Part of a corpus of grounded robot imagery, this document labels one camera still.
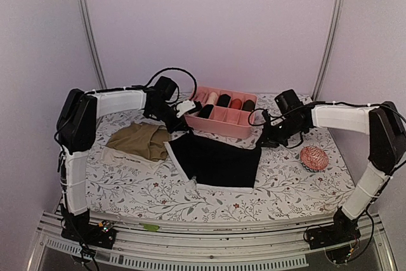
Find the black underwear white trim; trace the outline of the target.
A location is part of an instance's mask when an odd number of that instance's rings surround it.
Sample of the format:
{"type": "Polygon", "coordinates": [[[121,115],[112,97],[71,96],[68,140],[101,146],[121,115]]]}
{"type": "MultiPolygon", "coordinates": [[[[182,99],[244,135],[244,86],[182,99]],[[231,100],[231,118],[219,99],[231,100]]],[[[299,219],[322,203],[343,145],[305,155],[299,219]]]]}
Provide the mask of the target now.
{"type": "Polygon", "coordinates": [[[243,149],[193,133],[165,143],[170,160],[186,183],[202,190],[252,193],[261,147],[243,149]]]}

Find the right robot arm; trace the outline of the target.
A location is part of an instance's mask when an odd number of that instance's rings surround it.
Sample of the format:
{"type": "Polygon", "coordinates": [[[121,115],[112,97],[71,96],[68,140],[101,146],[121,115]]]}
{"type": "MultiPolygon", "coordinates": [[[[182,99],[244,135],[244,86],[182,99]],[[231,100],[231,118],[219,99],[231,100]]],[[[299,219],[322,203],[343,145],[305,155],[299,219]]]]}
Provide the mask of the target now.
{"type": "Polygon", "coordinates": [[[275,97],[280,114],[272,116],[263,109],[263,131],[259,144],[264,147],[287,147],[289,139],[315,128],[333,132],[339,151],[345,157],[351,152],[344,145],[356,140],[353,148],[365,142],[360,155],[366,157],[354,191],[334,214],[328,238],[343,242],[353,231],[359,217],[375,202],[389,180],[405,166],[405,116],[392,101],[354,104],[349,102],[313,101],[303,103],[292,89],[275,97]]]}

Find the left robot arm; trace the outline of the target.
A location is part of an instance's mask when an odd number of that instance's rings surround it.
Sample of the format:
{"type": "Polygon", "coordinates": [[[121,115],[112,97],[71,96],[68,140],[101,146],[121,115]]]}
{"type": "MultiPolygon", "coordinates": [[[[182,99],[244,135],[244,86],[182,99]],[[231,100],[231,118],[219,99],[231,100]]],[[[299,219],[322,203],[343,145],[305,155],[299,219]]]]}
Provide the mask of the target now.
{"type": "Polygon", "coordinates": [[[178,90],[176,82],[157,72],[144,85],[69,91],[54,135],[60,146],[58,170],[63,206],[68,213],[73,216],[88,213],[86,162],[96,139],[98,119],[108,114],[141,110],[147,119],[163,122],[169,133],[188,131],[184,116],[200,111],[202,104],[195,100],[197,88],[183,101],[172,99],[178,90]]]}

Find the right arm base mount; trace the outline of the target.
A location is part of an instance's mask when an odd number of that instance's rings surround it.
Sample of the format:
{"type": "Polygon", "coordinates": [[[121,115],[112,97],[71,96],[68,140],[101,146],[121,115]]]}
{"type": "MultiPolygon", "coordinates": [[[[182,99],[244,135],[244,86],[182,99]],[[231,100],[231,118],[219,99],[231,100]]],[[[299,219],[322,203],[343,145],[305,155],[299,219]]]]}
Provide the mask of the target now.
{"type": "Polygon", "coordinates": [[[350,261],[361,238],[357,224],[312,225],[303,233],[304,241],[310,249],[324,249],[327,259],[342,265],[350,261]]]}

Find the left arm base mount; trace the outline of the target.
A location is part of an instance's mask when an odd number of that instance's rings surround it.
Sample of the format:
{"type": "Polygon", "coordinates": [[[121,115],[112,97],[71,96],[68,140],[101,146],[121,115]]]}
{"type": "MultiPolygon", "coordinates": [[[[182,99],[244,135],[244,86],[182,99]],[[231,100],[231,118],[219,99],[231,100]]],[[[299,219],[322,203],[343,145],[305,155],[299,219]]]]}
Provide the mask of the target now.
{"type": "Polygon", "coordinates": [[[95,225],[87,218],[77,216],[65,219],[61,234],[64,239],[103,249],[113,248],[116,235],[117,231],[109,221],[102,221],[95,225]]]}

